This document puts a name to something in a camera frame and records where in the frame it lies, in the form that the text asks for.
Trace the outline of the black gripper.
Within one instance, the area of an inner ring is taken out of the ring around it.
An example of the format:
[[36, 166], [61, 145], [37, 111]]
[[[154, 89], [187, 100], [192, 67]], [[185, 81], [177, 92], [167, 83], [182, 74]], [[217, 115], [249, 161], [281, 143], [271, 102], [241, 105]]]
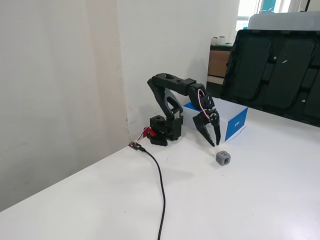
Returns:
[[220, 115], [216, 108], [205, 109], [193, 118], [194, 125], [200, 134], [207, 140], [207, 142], [215, 147], [215, 143], [212, 140], [206, 125], [211, 124], [214, 129], [216, 145], [218, 146], [221, 141], [221, 128], [220, 128]]

